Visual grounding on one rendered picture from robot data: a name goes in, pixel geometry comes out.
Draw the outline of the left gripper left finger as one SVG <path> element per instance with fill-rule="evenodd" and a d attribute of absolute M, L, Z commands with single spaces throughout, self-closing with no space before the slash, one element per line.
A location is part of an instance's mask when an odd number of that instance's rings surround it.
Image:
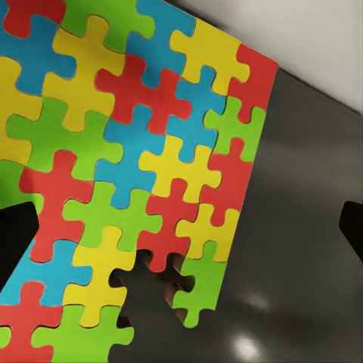
<path fill-rule="evenodd" d="M 0 292 L 38 231 L 34 202 L 0 209 Z"/>

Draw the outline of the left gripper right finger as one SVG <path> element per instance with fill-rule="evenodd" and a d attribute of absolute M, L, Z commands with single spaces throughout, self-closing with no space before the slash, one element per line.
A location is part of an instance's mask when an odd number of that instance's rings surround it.
<path fill-rule="evenodd" d="M 340 215 L 339 227 L 363 262 L 363 204 L 346 201 Z"/>

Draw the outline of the jigsaw puzzle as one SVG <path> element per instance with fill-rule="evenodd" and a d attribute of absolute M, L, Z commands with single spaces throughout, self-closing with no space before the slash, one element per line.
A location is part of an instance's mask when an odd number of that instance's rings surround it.
<path fill-rule="evenodd" d="M 108 363 L 146 249 L 216 309 L 279 63 L 165 0 L 0 0 L 0 209 L 39 231 L 0 292 L 0 363 Z"/>

